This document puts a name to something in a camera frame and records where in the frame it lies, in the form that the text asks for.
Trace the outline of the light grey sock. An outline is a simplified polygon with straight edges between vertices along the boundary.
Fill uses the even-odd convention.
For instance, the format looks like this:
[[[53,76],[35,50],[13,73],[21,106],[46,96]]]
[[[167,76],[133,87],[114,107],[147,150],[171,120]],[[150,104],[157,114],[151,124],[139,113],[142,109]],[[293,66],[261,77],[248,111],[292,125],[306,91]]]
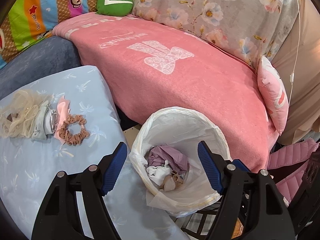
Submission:
[[[50,102],[48,100],[40,106],[40,110],[35,117],[34,126],[31,129],[31,139],[46,140],[48,135],[52,135],[48,134],[45,128],[45,118],[48,111],[47,107],[50,107]]]

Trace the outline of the white bag lined trash bin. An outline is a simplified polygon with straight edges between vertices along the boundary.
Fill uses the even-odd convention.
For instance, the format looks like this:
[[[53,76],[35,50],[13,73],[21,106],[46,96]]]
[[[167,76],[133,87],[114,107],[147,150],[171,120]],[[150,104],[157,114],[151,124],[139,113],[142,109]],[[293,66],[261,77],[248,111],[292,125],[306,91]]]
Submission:
[[[147,189],[148,206],[165,210],[171,216],[183,217],[220,199],[221,196],[212,189],[198,157],[197,146],[201,141],[205,141],[213,153],[231,160],[221,129],[198,111],[168,107],[153,113],[146,120],[133,142],[129,159]],[[163,145],[180,151],[188,160],[182,186],[168,192],[151,181],[146,170],[150,150]]]

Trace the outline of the dark wooden stool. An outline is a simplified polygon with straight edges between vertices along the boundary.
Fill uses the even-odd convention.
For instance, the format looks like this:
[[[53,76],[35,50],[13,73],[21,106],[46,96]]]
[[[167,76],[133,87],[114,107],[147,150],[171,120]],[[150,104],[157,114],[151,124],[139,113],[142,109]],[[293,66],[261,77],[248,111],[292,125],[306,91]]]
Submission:
[[[213,207],[198,211],[202,217],[196,232],[187,229],[186,226],[181,228],[182,231],[195,239],[207,239],[221,201],[222,198]],[[295,231],[295,239],[319,239],[319,151],[311,154],[307,169],[302,176],[302,183],[286,207]],[[238,220],[233,235],[239,229],[243,230],[244,227]]]

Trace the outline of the pink quilted jacket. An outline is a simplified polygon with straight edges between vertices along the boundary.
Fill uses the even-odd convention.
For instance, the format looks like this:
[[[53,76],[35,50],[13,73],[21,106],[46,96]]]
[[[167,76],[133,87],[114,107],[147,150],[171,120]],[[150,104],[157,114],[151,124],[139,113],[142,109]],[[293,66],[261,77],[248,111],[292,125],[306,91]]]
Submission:
[[[267,170],[288,203],[302,183],[302,176],[307,169],[311,154],[318,149],[319,143],[310,138],[284,146],[270,154]]]

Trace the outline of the brown dotted scrunchie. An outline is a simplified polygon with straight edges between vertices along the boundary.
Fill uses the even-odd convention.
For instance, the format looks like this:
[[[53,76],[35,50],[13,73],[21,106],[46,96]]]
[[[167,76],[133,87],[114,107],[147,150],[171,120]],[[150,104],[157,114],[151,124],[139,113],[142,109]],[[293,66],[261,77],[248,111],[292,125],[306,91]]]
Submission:
[[[85,128],[87,120],[82,115],[67,116],[67,119],[62,123],[58,129],[58,136],[68,145],[76,146],[82,144],[83,140],[90,136],[89,131]],[[78,124],[80,132],[73,134],[68,130],[69,125]]]

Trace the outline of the tan nylon stocking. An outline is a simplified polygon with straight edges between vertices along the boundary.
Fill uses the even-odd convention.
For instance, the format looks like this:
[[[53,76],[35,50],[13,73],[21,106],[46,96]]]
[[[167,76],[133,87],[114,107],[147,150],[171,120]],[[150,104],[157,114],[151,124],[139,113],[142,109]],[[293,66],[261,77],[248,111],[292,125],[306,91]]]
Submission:
[[[171,174],[166,176],[163,183],[159,187],[160,190],[164,192],[169,192],[178,189],[184,184],[183,176],[178,174],[177,171],[173,170]]]

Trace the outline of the white small sock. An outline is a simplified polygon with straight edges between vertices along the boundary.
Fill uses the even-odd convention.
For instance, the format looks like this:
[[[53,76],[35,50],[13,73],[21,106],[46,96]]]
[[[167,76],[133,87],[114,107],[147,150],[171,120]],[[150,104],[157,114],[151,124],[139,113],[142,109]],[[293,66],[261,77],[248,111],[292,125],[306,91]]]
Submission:
[[[164,179],[171,175],[172,169],[169,167],[169,162],[165,160],[163,166],[148,166],[146,172],[151,181],[153,181],[157,186],[163,184]]]

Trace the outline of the purple crumpled cloth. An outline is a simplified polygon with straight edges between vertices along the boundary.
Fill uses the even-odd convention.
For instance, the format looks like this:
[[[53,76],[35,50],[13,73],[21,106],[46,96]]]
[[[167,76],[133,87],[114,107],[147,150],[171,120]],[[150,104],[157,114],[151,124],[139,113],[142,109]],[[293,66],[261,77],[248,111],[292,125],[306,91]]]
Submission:
[[[172,170],[177,171],[179,174],[188,171],[188,158],[175,148],[162,145],[153,147],[148,155],[149,166],[162,166],[168,162]]]

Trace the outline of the silver hair clip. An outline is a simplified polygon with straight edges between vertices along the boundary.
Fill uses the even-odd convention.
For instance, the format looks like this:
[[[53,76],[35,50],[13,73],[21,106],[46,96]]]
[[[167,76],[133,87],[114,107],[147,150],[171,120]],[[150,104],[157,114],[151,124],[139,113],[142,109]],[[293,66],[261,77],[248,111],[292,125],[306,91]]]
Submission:
[[[48,111],[45,118],[45,128],[48,134],[53,134],[57,128],[57,112],[50,107],[47,107]]]

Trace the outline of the pink white small pillow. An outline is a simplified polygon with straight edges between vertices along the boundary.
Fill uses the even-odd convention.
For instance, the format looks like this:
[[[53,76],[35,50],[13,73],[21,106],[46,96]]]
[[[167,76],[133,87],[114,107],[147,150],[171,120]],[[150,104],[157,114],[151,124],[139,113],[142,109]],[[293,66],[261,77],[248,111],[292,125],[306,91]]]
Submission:
[[[257,78],[267,112],[281,135],[287,123],[289,100],[281,77],[265,56],[259,61]]]

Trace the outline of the beige sheer mesh fabric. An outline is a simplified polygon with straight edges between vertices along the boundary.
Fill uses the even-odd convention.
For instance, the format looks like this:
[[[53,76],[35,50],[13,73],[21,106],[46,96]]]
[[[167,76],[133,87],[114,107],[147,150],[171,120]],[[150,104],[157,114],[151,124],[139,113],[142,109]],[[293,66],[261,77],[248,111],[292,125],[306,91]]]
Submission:
[[[41,107],[47,110],[52,96],[33,90],[18,90],[11,102],[1,108],[1,137],[31,138]]]

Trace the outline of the pink fabric swatch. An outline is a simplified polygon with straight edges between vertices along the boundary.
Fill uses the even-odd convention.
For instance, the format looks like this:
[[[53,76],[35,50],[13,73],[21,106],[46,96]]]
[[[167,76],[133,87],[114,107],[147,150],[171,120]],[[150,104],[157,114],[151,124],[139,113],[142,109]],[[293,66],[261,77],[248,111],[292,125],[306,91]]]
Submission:
[[[54,134],[54,138],[59,140],[62,145],[65,143],[65,140],[60,138],[58,130],[61,128],[63,122],[67,119],[67,116],[70,112],[69,105],[70,105],[70,101],[65,99],[65,96],[62,96],[59,99],[58,104],[57,104],[58,120],[57,120],[57,127],[56,127],[56,131]]]

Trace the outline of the dark blue velvet pillow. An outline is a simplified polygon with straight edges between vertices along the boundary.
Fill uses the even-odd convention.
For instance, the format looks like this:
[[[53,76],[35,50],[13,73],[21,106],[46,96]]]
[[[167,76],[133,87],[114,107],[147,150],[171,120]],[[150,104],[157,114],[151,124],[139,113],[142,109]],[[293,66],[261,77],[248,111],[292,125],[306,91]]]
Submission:
[[[1,98],[40,78],[79,66],[80,56],[71,41],[59,36],[44,39],[1,68]]]

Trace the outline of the pink towel blanket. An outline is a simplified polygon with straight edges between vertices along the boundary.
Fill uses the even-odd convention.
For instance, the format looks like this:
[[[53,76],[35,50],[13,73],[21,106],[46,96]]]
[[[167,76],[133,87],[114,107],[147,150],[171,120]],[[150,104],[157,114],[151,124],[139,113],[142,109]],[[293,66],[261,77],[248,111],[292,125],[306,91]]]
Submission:
[[[249,66],[194,35],[129,15],[94,12],[56,25],[53,35],[96,66],[116,105],[140,124],[159,109],[184,107],[219,126],[231,156],[265,168],[278,133]]]

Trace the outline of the grey floral bed sheet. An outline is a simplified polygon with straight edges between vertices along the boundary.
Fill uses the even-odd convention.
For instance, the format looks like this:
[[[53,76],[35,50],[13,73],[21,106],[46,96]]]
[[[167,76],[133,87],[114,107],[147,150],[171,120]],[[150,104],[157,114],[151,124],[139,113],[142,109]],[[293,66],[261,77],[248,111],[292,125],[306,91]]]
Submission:
[[[133,0],[133,14],[188,32],[255,68],[273,59],[302,0]]]

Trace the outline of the colourful monkey print quilt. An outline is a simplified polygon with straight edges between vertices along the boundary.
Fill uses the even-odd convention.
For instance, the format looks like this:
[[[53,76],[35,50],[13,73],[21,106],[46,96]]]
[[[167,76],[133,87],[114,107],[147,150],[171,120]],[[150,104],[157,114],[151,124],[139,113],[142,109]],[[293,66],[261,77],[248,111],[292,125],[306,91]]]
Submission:
[[[51,36],[60,22],[96,11],[97,0],[16,0],[1,24],[1,67]]]

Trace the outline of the green check mark cushion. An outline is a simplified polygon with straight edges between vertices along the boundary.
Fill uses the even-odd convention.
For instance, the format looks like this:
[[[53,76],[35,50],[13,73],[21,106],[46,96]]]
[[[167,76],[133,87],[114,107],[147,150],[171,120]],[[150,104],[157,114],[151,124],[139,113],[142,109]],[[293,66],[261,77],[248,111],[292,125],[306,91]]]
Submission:
[[[123,17],[133,8],[133,0],[97,0],[97,13],[107,16]]]

